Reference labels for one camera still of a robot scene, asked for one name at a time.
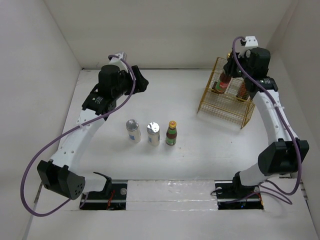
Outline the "yellow cap sauce bottle front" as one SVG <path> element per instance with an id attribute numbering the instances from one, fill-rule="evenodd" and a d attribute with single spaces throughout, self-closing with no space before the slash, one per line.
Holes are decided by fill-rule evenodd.
<path id="1" fill-rule="evenodd" d="M 176 144 L 176 140 L 177 140 L 177 123 L 172 120 L 169 122 L 168 124 L 168 129 L 166 131 L 166 139 L 165 142 L 169 145 L 169 146 L 173 146 Z"/>

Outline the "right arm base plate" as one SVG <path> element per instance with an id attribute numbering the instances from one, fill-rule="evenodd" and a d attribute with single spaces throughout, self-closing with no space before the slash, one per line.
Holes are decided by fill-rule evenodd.
<path id="1" fill-rule="evenodd" d="M 258 186 L 236 189 L 231 180 L 216 180 L 215 190 L 210 195 L 216 197 L 218 210 L 263 210 L 263 201 Z"/>

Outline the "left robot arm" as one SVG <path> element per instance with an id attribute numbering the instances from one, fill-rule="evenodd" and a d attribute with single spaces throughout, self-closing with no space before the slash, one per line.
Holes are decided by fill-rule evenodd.
<path id="1" fill-rule="evenodd" d="M 144 92 L 149 84 L 139 67 L 132 66 L 133 75 L 116 65 L 108 64 L 98 73 L 98 83 L 81 106 L 78 128 L 69 133 L 60 148 L 48 161 L 41 160 L 37 171 L 44 187 L 70 200 L 77 199 L 88 186 L 78 175 L 80 160 L 97 130 L 114 110 L 117 100 L 130 93 Z"/>

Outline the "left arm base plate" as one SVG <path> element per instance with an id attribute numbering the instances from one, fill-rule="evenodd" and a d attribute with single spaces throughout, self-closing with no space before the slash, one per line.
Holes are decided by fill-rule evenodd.
<path id="1" fill-rule="evenodd" d="M 128 183 L 113 182 L 108 193 L 91 191 L 83 194 L 79 209 L 84 211 L 123 211 L 126 209 Z"/>

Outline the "red label soy sauce bottle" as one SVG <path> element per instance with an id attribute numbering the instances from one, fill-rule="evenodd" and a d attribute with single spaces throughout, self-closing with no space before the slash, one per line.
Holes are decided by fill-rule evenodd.
<path id="1" fill-rule="evenodd" d="M 249 95 L 249 93 L 248 93 L 248 91 L 246 89 L 246 83 L 243 81 L 241 86 L 238 89 L 236 98 L 240 102 L 245 102 L 245 101 L 248 100 L 249 96 L 250 95 Z"/>

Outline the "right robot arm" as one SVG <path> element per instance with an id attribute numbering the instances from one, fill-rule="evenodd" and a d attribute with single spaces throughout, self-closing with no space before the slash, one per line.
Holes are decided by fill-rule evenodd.
<path id="1" fill-rule="evenodd" d="M 247 194 L 250 187 L 269 183 L 274 175 L 292 173 L 297 174 L 293 190 L 285 192 L 279 186 L 276 189 L 286 196 L 295 194 L 302 177 L 302 162 L 310 149 L 308 141 L 301 140 L 290 127 L 276 81 L 267 75 L 270 59 L 267 49 L 254 47 L 243 55 L 233 51 L 223 67 L 228 77 L 243 78 L 268 137 L 268 147 L 259 154 L 257 163 L 234 175 L 231 191 L 237 197 Z"/>

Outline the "yellow cap sauce bottle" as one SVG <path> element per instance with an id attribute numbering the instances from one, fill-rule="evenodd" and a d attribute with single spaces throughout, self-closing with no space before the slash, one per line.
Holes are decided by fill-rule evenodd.
<path id="1" fill-rule="evenodd" d="M 172 120 L 169 122 L 168 124 L 168 129 L 166 131 L 166 139 L 165 142 L 169 145 L 169 146 L 173 146 L 176 144 L 176 140 L 177 140 L 177 123 Z"/>
<path id="2" fill-rule="evenodd" d="M 221 94 L 223 94 L 227 90 L 227 87 L 231 81 L 231 78 L 223 79 L 223 75 L 224 75 L 224 72 L 221 73 L 219 80 L 215 86 L 215 90 Z"/>

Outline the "dark sauce glass bottle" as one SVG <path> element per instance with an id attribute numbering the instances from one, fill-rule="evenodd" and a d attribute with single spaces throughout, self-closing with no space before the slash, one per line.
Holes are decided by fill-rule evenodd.
<path id="1" fill-rule="evenodd" d="M 231 81 L 231 77 L 227 76 L 225 74 L 225 71 L 223 70 L 217 82 L 214 82 L 211 88 L 211 91 L 217 94 L 224 94 L 230 81 Z"/>

